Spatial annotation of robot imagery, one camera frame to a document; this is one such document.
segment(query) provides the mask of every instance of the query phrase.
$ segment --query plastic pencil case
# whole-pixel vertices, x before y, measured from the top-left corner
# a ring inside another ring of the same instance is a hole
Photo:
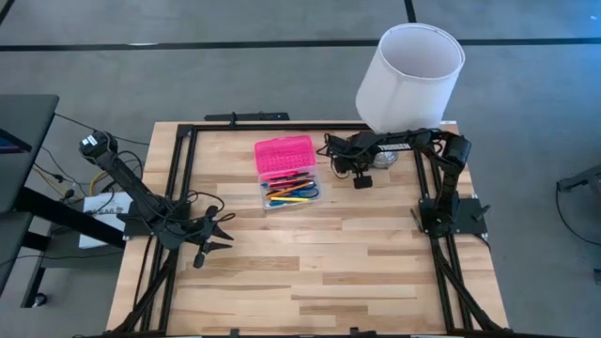
[[[259,173],[258,184],[264,209],[292,207],[321,199],[321,180],[316,168],[316,155],[309,136],[280,137],[257,142],[254,160]],[[278,198],[294,199],[276,201],[267,197],[270,192],[282,192]]]

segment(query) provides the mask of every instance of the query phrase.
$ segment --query wooden tabletop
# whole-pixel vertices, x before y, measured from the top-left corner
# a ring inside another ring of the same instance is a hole
[[[160,122],[154,128],[144,182],[157,194],[165,191],[177,124]],[[457,132],[453,123],[442,127]],[[350,327],[378,333],[444,332],[429,240],[409,213],[417,211],[420,197],[411,152],[400,153],[389,170],[370,170],[374,187],[364,190],[353,189],[352,179],[336,178],[330,159],[317,156],[322,201],[270,212],[261,207],[254,143],[308,134],[317,149],[323,146],[323,133],[199,133],[191,189],[219,195],[226,203],[223,213],[237,213],[222,223],[235,239],[234,248],[211,253],[202,269],[194,269],[197,248],[183,245],[168,334],[228,334],[232,328],[241,334],[347,334]],[[432,183],[427,160],[425,164]],[[474,193],[467,168],[458,190],[464,196]],[[201,198],[194,203],[193,216],[203,214],[210,202]],[[487,247],[474,236],[455,238],[466,287],[494,321],[506,326]],[[146,238],[128,242],[107,329],[131,310],[145,245]],[[456,295],[450,285],[449,290],[460,327]],[[161,300],[160,292],[151,328],[157,327]]]

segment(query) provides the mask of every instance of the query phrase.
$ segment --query black desk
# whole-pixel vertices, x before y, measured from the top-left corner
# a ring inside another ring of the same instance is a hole
[[[120,231],[23,186],[52,124],[57,104],[56,95],[0,95],[0,126],[32,147],[29,153],[0,154],[0,263],[16,258],[21,246],[42,252],[48,248],[49,237],[28,231],[32,215],[125,248]],[[12,266],[10,263],[0,267],[0,294]],[[38,265],[23,307],[33,304],[44,270]]]

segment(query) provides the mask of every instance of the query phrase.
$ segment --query white lampshade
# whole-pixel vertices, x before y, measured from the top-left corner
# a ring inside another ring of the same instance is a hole
[[[359,115],[378,133],[437,128],[465,58],[459,42],[437,27],[389,29],[357,92]]]

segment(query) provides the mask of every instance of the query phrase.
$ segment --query concrete floor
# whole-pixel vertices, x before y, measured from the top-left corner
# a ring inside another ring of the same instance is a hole
[[[601,37],[596,0],[414,0],[418,22],[457,38]],[[400,0],[16,0],[0,44],[377,38],[407,21]],[[555,181],[601,162],[601,45],[466,47],[446,119],[473,142],[476,191],[511,327],[598,336],[601,248],[562,225]],[[0,53],[0,92],[54,93],[57,112],[147,141],[160,120],[286,111],[294,119],[356,119],[354,96],[374,48]],[[45,145],[73,176],[96,170],[57,119]],[[122,143],[140,156],[143,146]],[[39,163],[53,168],[40,155]],[[52,195],[37,177],[30,186]],[[566,218],[601,241],[586,189],[562,196]],[[43,223],[34,226],[44,231]],[[16,265],[0,300],[0,336],[65,337],[104,329],[118,267],[51,270],[48,306],[20,309],[34,262]]]

